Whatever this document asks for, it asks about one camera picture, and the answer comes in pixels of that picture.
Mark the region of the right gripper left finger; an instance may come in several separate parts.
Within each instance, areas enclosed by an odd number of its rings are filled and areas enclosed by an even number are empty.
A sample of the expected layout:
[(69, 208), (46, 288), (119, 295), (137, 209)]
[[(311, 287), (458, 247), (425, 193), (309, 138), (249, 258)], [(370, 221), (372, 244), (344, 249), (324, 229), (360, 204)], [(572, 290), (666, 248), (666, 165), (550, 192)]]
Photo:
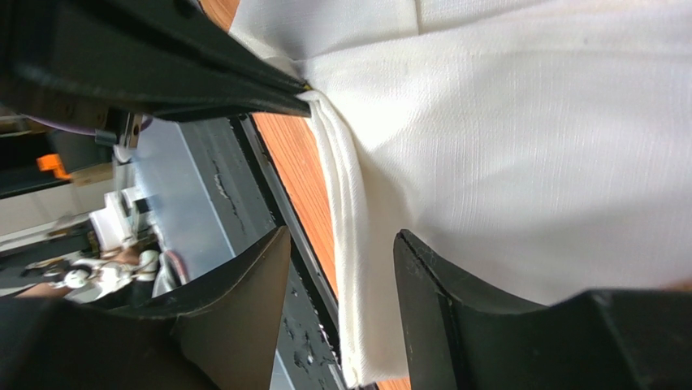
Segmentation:
[(290, 263), (285, 227), (137, 307), (1, 300), (4, 389), (267, 389)]

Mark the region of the white cloth napkin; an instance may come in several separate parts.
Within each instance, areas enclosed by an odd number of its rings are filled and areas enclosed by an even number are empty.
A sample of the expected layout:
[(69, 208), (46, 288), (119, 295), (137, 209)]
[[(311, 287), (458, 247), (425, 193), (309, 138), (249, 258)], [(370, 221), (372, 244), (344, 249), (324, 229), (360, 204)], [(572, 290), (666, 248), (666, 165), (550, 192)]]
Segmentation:
[(392, 245), (549, 305), (691, 277), (688, 1), (243, 1), (310, 85), (349, 387), (408, 375)]

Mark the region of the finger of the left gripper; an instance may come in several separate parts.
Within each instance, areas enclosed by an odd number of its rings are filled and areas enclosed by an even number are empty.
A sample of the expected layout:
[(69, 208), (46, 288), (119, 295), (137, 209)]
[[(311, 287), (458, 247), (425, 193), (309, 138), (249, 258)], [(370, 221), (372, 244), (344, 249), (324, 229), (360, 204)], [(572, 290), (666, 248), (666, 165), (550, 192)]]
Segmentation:
[(1, 101), (48, 120), (307, 116), (305, 83), (189, 1), (4, 1)]

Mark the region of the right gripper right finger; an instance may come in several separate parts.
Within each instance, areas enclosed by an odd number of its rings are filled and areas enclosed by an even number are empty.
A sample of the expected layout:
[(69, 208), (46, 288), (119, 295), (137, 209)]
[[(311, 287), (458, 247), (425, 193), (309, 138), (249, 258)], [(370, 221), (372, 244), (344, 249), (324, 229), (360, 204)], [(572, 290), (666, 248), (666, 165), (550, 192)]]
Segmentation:
[(439, 256), (393, 243), (415, 389), (688, 389), (691, 295), (591, 289), (543, 306)]

